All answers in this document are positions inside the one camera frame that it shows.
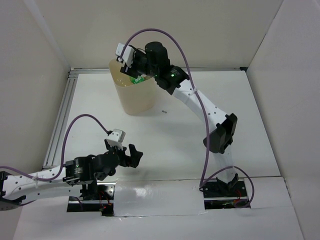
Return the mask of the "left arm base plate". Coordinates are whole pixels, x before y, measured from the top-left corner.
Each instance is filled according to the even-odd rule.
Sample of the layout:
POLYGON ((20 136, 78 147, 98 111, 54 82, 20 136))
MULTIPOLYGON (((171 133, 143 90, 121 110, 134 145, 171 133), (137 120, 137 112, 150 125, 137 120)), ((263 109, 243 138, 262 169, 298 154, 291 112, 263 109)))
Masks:
POLYGON ((70 196, 67 213, 98 212, 103 217, 114 216, 115 182, 98 182, 97 193, 86 197, 70 196))

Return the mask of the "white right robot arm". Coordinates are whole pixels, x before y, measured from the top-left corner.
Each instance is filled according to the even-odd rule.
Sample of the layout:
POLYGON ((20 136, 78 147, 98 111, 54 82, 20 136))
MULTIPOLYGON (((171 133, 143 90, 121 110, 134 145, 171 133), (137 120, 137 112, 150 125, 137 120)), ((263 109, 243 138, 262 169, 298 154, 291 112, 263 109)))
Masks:
POLYGON ((215 176, 218 190, 223 196, 230 196, 239 180, 227 149, 233 143, 237 116, 227 114, 203 95, 192 83, 190 74, 171 64, 168 51, 160 42, 149 42, 143 50, 119 43, 115 54, 117 61, 122 63, 121 73, 135 79, 140 76, 154 78, 161 89, 183 102, 204 122, 206 155, 212 155, 226 170, 224 176, 215 176))

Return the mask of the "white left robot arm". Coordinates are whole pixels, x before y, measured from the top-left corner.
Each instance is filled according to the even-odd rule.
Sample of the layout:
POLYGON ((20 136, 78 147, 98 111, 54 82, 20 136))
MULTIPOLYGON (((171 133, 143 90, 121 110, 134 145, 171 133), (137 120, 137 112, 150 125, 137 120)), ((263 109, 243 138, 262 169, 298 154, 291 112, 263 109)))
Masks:
POLYGON ((117 167, 137 168, 142 156, 133 144, 123 149, 109 146, 103 154, 80 156, 30 177, 1 171, 0 209, 14 210, 39 199, 62 196, 91 201, 108 191, 99 182, 115 175, 117 167))

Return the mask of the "green plastic bottle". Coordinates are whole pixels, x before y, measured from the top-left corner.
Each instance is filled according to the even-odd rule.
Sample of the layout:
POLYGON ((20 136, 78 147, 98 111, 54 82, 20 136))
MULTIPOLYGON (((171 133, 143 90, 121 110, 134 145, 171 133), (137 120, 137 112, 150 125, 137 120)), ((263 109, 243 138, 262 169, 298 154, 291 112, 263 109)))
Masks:
POLYGON ((134 78, 134 77, 130 76, 129 80, 133 85, 136 85, 136 84, 144 82, 146 80, 146 78, 143 77, 143 76, 138 76, 137 78, 134 78))

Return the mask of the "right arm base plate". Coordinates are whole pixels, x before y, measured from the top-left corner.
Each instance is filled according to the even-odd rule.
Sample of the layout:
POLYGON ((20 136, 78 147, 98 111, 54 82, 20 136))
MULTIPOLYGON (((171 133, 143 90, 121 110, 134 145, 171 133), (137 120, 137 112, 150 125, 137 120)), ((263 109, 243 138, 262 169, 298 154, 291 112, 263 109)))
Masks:
POLYGON ((225 190, 216 180, 209 181, 200 191, 206 210, 242 208, 250 199, 243 180, 239 180, 230 190, 225 190))

